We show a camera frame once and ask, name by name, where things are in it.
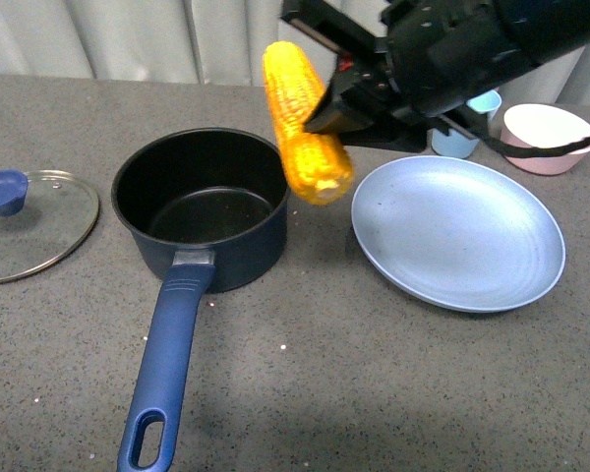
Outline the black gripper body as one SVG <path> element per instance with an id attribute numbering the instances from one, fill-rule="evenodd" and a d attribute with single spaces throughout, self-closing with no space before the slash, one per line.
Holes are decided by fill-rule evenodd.
<path id="1" fill-rule="evenodd" d="M 341 72 L 358 72 L 350 105 L 368 118 L 343 132 L 349 146 L 419 151 L 430 129 L 472 138 L 489 134 L 468 100 L 530 71 L 509 38 L 496 1 L 393 1 L 383 11 L 384 37 L 345 48 Z"/>

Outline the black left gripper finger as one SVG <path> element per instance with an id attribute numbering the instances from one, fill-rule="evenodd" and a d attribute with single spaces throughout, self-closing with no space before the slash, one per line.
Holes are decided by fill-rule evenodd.
<path id="1" fill-rule="evenodd" d="M 392 87 L 373 73 L 335 73 L 304 129 L 313 134 L 372 133 L 396 99 Z"/>

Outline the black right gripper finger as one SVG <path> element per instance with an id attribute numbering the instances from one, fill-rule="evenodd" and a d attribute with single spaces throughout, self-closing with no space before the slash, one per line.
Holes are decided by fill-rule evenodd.
<path id="1" fill-rule="evenodd" d="M 279 18 L 337 55 L 382 55 L 381 37 L 322 0 L 284 0 Z"/>

